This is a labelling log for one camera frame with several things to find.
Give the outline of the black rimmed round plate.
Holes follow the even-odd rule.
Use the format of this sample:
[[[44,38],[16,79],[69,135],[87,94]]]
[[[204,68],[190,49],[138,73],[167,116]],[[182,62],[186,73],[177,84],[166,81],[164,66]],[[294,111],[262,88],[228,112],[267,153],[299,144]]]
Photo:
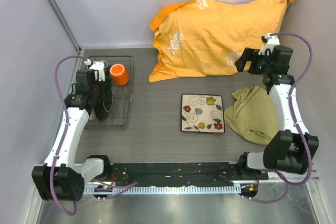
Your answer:
[[[108,118],[110,111],[106,111],[104,109],[104,100],[106,98],[106,88],[105,85],[102,88],[102,92],[99,94],[98,99],[97,99],[97,103],[94,107],[94,112],[96,115],[97,120],[99,121],[104,121]]]

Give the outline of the square floral plate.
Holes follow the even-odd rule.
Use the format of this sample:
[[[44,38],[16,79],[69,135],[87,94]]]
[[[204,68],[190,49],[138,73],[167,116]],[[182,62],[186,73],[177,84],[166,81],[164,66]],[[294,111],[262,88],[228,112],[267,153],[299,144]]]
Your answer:
[[[188,133],[225,133],[222,96],[183,94],[180,126],[182,132]]]

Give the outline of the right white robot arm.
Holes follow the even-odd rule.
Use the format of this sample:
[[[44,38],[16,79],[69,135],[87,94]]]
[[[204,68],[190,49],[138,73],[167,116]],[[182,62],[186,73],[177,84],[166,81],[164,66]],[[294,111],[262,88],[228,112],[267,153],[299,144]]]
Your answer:
[[[308,170],[319,146],[318,138],[310,135],[303,123],[296,101],[295,79],[287,73],[292,53],[286,46],[274,46],[264,53],[245,48],[235,62],[239,72],[250,62],[248,73],[263,76],[278,122],[278,132],[263,152],[243,154],[246,161],[237,166],[242,179],[250,179],[256,170],[263,169],[302,175]]]

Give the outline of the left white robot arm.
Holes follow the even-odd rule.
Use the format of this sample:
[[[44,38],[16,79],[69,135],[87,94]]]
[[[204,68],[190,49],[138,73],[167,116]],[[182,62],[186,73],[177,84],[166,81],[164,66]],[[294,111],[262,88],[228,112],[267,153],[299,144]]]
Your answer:
[[[90,67],[77,71],[72,87],[64,100],[66,111],[55,143],[43,165],[32,171],[42,200],[52,200],[56,195],[59,200],[79,201],[87,183],[95,178],[105,182],[112,174],[106,155],[90,155],[83,164],[75,165],[79,140],[89,118],[108,118],[113,101],[112,79],[104,70]]]

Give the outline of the white round plate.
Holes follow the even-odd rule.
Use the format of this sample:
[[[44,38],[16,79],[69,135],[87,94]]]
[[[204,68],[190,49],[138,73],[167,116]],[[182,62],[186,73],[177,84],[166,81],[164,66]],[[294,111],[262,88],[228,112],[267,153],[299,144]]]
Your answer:
[[[92,111],[91,111],[91,114],[90,114],[90,116],[89,116],[89,120],[90,120],[90,121],[93,121],[93,120],[95,120],[95,119],[96,119],[96,115],[95,115],[94,110],[92,110]]]

